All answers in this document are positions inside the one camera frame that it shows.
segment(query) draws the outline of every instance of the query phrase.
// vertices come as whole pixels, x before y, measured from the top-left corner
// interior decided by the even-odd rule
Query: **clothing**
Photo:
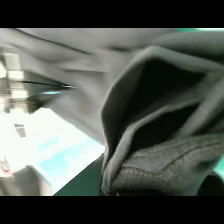
[[[106,146],[102,192],[197,195],[224,152],[222,32],[0,29],[22,68],[77,89],[48,107]]]

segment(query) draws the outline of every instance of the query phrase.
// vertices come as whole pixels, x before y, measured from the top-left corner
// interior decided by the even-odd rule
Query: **gray fabric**
[[[48,107],[106,145],[102,191],[196,195],[223,154],[222,32],[0,29],[22,68],[76,86]]]

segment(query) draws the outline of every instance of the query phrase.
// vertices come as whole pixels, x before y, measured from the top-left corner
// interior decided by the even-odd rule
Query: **gray garment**
[[[106,145],[102,191],[196,195],[223,154],[222,32],[0,29],[22,68],[68,85],[48,107]]]

